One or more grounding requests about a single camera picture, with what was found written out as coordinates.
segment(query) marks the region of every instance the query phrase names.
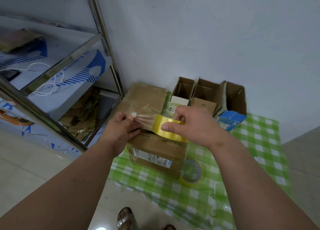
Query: sandal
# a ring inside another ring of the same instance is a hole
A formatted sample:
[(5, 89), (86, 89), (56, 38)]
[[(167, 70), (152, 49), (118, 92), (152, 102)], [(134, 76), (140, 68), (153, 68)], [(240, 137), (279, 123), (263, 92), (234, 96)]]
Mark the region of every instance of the sandal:
[(117, 229), (118, 230), (136, 230), (136, 221), (130, 207), (122, 208), (118, 214)]
[(171, 224), (166, 225), (163, 230), (168, 230), (169, 227), (171, 227), (172, 230), (177, 230), (177, 229), (174, 227), (174, 225), (171, 225)]

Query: hand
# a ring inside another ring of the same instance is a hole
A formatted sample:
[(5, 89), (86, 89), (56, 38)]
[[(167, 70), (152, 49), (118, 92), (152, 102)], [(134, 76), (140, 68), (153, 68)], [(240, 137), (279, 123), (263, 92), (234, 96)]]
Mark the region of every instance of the hand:
[(181, 105), (177, 107), (173, 118), (178, 121), (184, 120), (186, 123), (163, 123), (161, 130), (181, 135), (209, 149), (223, 143), (230, 136), (205, 108)]
[(125, 148), (127, 141), (138, 135), (142, 124), (134, 122), (130, 114), (118, 112), (109, 120), (98, 143), (110, 148), (112, 156), (118, 156)]

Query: person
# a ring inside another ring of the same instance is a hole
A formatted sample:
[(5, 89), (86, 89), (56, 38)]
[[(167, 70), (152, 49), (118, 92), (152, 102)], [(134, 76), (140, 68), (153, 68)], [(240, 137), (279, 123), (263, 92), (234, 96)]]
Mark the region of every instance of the person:
[[(184, 136), (208, 148), (224, 182), (237, 229), (318, 229), (250, 155), (246, 147), (202, 108), (179, 106), (163, 131)], [(0, 229), (88, 229), (105, 186), (111, 163), (141, 124), (117, 113), (102, 136), (74, 162), (48, 180), (0, 218)], [(117, 227), (136, 229), (129, 207), (118, 215)], [(166, 226), (166, 230), (175, 230)]]

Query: packing tape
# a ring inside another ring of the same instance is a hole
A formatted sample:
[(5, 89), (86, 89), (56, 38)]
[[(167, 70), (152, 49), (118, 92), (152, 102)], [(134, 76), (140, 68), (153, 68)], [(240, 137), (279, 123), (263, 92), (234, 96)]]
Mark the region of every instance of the packing tape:
[(199, 181), (202, 179), (203, 170), (200, 166), (200, 164), (193, 159), (186, 159), (184, 161), (184, 165), (188, 165), (194, 168), (194, 172), (186, 172), (183, 170), (184, 167), (182, 167), (178, 180), (181, 182), (182, 185), (186, 187), (192, 187), (193, 185), (199, 183)]
[(178, 142), (189, 142), (186, 138), (184, 138), (180, 135), (174, 134), (172, 132), (167, 132), (167, 131), (161, 130), (162, 124), (166, 123), (166, 122), (174, 122), (174, 123), (178, 123), (180, 125), (185, 124), (184, 121), (178, 121), (178, 120), (167, 118), (167, 117), (164, 117), (162, 115), (157, 114), (155, 117), (152, 132), (161, 136), (161, 137), (164, 137), (164, 138), (167, 138), (170, 140), (174, 140), (174, 141), (178, 141)]

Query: shelf frame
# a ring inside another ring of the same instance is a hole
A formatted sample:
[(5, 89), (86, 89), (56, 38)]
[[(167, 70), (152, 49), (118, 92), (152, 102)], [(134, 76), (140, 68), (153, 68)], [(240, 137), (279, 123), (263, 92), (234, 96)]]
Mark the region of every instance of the shelf frame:
[[(65, 58), (61, 59), (59, 62), (54, 64), (44, 73), (39, 75), (29, 84), (27, 84), (25, 87), (23, 87), (21, 90), (18, 90), (16, 87), (10, 84), (10, 82), (8, 82), (7, 80), (5, 80), (3, 77), (0, 76), (0, 97), (2, 99), (6, 100), (8, 103), (13, 105), (16, 109), (18, 109), (23, 114), (28, 116), (33, 122), (43, 126), (48, 131), (50, 131), (51, 133), (56, 135), (58, 138), (60, 138), (62, 141), (66, 142), (67, 144), (69, 144), (75, 149), (78, 149), (81, 152), (85, 152), (86, 150), (88, 150), (89, 143), (97, 134), (98, 130), (101, 128), (103, 123), (105, 123), (105, 121), (110, 117), (110, 115), (114, 113), (119, 103), (125, 96), (122, 89), (119, 72), (116, 67), (116, 62), (114, 60), (114, 55), (113, 55), (114, 53), (111, 48), (108, 32), (105, 27), (105, 23), (103, 21), (99, 2), (98, 0), (87, 0), (87, 1), (90, 6), (94, 21), (96, 23), (97, 30), (87, 28), (87, 27), (75, 26), (67, 23), (53, 22), (53, 21), (48, 21), (48, 20), (34, 18), (34, 17), (27, 17), (24, 15), (9, 13), (9, 12), (0, 10), (0, 16), (95, 34), (95, 36), (93, 36), (84, 44), (79, 46), (72, 53), (68, 54)], [(118, 99), (116, 99), (112, 107), (106, 112), (102, 120), (98, 123), (97, 128), (95, 128), (95, 130), (91, 133), (87, 141), (83, 144), (76, 137), (74, 137), (70, 132), (68, 132), (65, 128), (63, 128), (58, 122), (53, 120), (47, 113), (42, 111), (37, 105), (35, 105), (32, 101), (30, 101), (28, 99), (28, 95), (34, 92), (39, 86), (44, 84), (50, 78), (52, 78), (60, 70), (65, 68), (74, 59), (78, 58), (79, 55), (84, 53), (88, 48), (92, 47), (99, 40), (101, 40), (102, 42), (106, 55), (110, 56), (113, 62), (112, 65), (110, 66), (110, 70), (112, 72), (115, 84), (117, 86), (118, 93), (114, 91), (110, 91), (110, 92), (119, 94), (119, 97)]]

